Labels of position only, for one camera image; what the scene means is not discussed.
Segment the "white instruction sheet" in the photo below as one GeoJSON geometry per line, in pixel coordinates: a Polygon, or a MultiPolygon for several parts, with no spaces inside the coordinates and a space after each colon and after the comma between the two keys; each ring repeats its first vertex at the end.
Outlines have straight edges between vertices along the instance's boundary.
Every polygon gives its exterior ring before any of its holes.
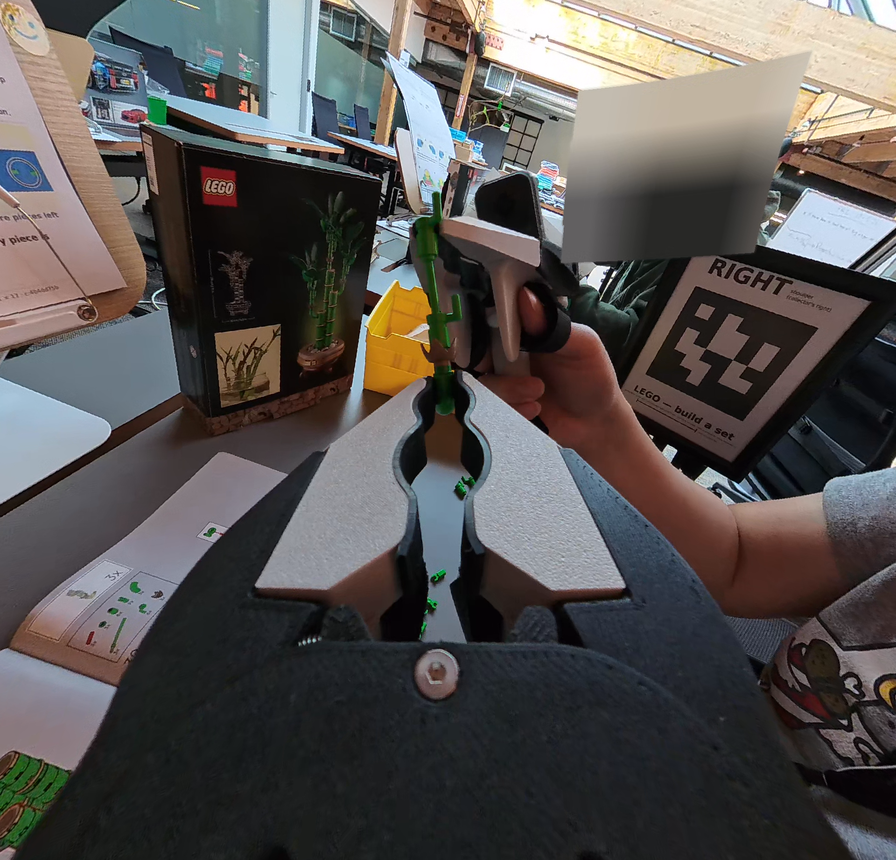
{"type": "Polygon", "coordinates": [[[124,287],[56,152],[13,45],[46,53],[33,14],[2,5],[1,347],[98,320],[91,296],[124,287]]]}

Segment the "whiteboard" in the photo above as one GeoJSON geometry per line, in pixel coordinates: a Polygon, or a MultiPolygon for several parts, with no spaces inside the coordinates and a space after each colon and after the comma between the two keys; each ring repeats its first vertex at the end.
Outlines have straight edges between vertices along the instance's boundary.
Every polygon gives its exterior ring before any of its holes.
{"type": "Polygon", "coordinates": [[[849,268],[894,227],[892,217],[808,189],[766,248],[849,268]]]}

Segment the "white poster sheet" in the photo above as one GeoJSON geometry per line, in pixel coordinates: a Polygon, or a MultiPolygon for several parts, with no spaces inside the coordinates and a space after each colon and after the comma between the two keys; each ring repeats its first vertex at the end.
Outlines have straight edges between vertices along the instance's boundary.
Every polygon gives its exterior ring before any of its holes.
{"type": "Polygon", "coordinates": [[[454,140],[434,86],[387,54],[386,66],[404,104],[413,147],[415,180],[426,209],[433,193],[441,193],[455,158],[454,140]]]}

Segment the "black lego set box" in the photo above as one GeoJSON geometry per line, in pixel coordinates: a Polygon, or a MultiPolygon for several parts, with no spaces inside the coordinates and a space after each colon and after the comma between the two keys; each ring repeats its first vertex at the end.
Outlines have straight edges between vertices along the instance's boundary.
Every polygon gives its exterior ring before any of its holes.
{"type": "Polygon", "coordinates": [[[379,180],[173,127],[140,130],[185,405],[217,435],[348,391],[379,180]]]}

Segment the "person's right forearm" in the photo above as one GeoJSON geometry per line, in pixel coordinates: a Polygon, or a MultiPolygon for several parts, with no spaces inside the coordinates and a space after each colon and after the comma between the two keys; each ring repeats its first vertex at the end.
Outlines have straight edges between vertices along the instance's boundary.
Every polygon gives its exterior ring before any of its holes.
{"type": "Polygon", "coordinates": [[[731,616],[813,616],[849,590],[820,493],[725,504],[674,468],[617,399],[581,454],[688,562],[731,616]]]}

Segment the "white board stand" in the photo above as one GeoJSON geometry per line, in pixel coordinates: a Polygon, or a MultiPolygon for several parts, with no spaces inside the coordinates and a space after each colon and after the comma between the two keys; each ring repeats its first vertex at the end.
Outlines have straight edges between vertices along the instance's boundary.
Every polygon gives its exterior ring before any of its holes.
{"type": "Polygon", "coordinates": [[[1,502],[95,450],[110,433],[100,417],[1,380],[1,502]]]}

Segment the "person's right hand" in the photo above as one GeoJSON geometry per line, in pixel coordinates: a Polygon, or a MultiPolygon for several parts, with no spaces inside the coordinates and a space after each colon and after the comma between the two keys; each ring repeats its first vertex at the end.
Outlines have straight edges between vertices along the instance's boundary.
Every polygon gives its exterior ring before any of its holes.
{"type": "Polygon", "coordinates": [[[540,418],[560,445],[589,458],[631,409],[594,331],[573,324],[555,352],[529,355],[527,376],[485,374],[480,382],[528,420],[540,418]]]}

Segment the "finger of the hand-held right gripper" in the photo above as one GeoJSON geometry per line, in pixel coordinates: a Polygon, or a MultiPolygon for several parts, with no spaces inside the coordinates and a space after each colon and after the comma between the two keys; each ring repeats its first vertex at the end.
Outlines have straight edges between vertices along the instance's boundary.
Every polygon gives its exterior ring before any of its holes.
{"type": "Polygon", "coordinates": [[[476,217],[443,219],[442,238],[466,259],[482,265],[512,260],[537,268],[541,263],[539,239],[476,217]]]}
{"type": "Polygon", "coordinates": [[[421,286],[427,294],[437,294],[434,261],[438,257],[437,216],[420,216],[410,229],[410,254],[421,286]]]}

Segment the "lego instruction booklet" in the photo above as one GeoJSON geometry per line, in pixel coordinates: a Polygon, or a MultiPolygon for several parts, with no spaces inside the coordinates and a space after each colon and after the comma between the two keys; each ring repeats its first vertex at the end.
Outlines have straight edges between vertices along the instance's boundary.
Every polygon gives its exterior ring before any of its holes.
{"type": "Polygon", "coordinates": [[[218,453],[16,630],[1,652],[2,858],[14,857],[81,762],[177,586],[283,478],[218,453]]]}

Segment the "green lego bamboo stalk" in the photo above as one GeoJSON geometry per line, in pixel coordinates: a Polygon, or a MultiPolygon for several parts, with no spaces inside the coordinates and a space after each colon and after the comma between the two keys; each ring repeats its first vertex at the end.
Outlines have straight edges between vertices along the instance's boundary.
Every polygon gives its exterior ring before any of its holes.
{"type": "MultiPolygon", "coordinates": [[[[429,216],[437,216],[439,218],[437,257],[439,258],[439,232],[442,223],[440,193],[433,193],[431,200],[432,213],[429,216]]],[[[448,416],[454,412],[456,367],[456,344],[450,333],[449,325],[462,320],[462,303],[461,297],[454,294],[451,297],[452,312],[444,312],[439,299],[437,275],[436,283],[437,294],[427,294],[430,305],[430,314],[427,316],[430,343],[429,350],[424,352],[424,356],[434,366],[435,411],[441,416],[448,416]]]]}

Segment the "wooden office desk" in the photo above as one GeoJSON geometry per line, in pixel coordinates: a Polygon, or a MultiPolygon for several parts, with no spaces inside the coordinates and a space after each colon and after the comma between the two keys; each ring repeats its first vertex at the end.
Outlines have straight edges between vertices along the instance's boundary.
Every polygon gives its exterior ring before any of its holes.
{"type": "Polygon", "coordinates": [[[257,146],[273,146],[306,155],[323,155],[330,159],[344,153],[341,146],[317,137],[277,130],[269,119],[252,113],[174,95],[168,95],[166,103],[168,124],[197,134],[257,146]]]}

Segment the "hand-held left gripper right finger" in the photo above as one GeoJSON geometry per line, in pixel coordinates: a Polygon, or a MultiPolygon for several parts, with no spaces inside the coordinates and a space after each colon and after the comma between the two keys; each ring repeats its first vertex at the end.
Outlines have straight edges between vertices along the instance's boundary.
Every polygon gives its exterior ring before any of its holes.
{"type": "Polygon", "coordinates": [[[617,599],[626,586],[558,444],[467,373],[455,385],[464,502],[454,602],[467,641],[501,641],[528,606],[617,599]]]}

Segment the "instruction poster on board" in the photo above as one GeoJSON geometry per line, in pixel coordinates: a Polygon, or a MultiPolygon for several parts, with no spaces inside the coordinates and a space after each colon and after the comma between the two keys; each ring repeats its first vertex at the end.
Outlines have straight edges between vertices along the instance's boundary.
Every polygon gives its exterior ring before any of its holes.
{"type": "Polygon", "coordinates": [[[126,284],[117,290],[91,296],[98,309],[98,320],[81,328],[102,324],[128,313],[139,301],[146,283],[143,257],[37,8],[31,0],[2,0],[2,5],[5,3],[15,3],[33,14],[47,33],[48,52],[29,51],[14,44],[14,56],[62,165],[126,284]]]}

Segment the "black framed marker sign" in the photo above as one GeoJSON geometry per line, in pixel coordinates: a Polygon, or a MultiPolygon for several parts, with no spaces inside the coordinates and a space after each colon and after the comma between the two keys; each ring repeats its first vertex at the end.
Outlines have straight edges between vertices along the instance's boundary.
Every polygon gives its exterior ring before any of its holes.
{"type": "Polygon", "coordinates": [[[771,247],[672,260],[619,383],[649,433],[741,480],[894,306],[890,280],[771,247]]]}

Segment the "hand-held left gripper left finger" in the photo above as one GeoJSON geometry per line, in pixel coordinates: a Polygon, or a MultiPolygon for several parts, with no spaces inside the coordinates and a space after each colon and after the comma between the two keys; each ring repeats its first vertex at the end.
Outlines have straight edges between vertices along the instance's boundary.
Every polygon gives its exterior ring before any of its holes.
{"type": "Polygon", "coordinates": [[[350,606],[377,637],[420,637],[427,608],[418,504],[427,462],[417,380],[330,445],[255,582],[264,597],[350,606]]]}

